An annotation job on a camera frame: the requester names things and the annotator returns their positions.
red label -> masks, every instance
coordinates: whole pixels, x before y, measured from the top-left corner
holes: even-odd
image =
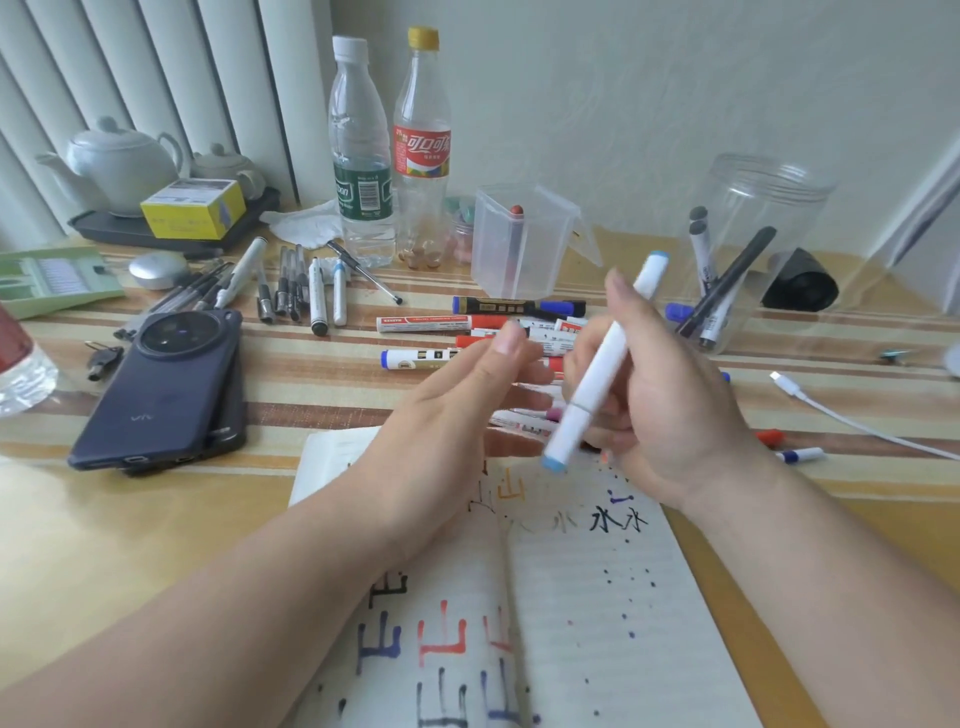
[[[19,364],[33,350],[33,340],[0,305],[0,374]]]
[[[394,168],[408,177],[446,177],[450,174],[450,132],[394,127]]]

clear plastic container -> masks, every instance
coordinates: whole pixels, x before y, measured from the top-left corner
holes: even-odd
[[[477,190],[470,275],[489,296],[546,298],[553,293],[567,245],[603,265],[593,231],[569,200],[540,184]]]
[[[751,241],[752,249],[761,250],[749,256],[743,275],[689,338],[708,352],[728,346],[813,228],[834,186],[772,158],[725,154],[713,161],[678,235],[678,253],[671,256],[671,278],[681,283],[669,286],[669,300],[696,304]],[[772,239],[763,246],[760,240],[770,237],[771,228]]]

black tray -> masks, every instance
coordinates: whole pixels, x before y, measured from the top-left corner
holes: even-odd
[[[87,240],[111,245],[133,245],[137,248],[155,248],[177,251],[185,255],[203,256],[213,249],[229,250],[248,232],[260,224],[260,213],[280,207],[280,193],[267,187],[256,200],[247,201],[247,211],[220,240],[175,240],[154,237],[142,217],[116,217],[109,212],[83,212],[68,221],[70,227]]]

lined paper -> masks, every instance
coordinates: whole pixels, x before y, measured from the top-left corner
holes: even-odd
[[[376,431],[312,435],[291,505]],[[580,453],[564,476],[488,461],[467,512],[372,586],[287,725],[760,722],[660,506]]]

red marker cap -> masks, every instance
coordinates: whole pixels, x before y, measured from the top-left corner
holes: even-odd
[[[786,436],[778,429],[762,429],[756,433],[756,438],[768,448],[778,448]]]

